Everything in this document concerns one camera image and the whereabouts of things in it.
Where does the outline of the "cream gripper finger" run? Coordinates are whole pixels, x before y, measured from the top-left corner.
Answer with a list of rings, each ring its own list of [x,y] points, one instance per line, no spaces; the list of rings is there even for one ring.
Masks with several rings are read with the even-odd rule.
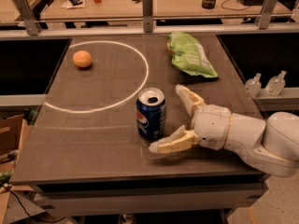
[[[155,141],[149,145],[149,151],[158,154],[168,154],[190,149],[199,143],[199,136],[194,130],[180,126],[170,136]]]
[[[177,84],[176,94],[185,105],[186,111],[190,117],[193,117],[195,115],[198,108],[201,108],[206,104],[201,96],[189,90],[183,85]]]

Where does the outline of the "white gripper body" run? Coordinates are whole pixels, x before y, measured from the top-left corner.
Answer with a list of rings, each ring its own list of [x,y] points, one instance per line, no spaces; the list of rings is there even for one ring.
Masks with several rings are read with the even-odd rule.
[[[214,150],[224,147],[231,111],[218,105],[199,105],[194,111],[191,128],[200,138],[199,145]]]

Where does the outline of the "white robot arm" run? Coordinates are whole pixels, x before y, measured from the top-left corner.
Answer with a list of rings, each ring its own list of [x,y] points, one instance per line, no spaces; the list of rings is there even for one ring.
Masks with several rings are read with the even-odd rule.
[[[153,142],[149,150],[168,154],[196,145],[234,152],[247,165],[278,177],[299,169],[299,117],[276,112],[267,120],[231,112],[204,99],[183,85],[176,93],[192,117],[190,129],[179,127],[170,136]]]

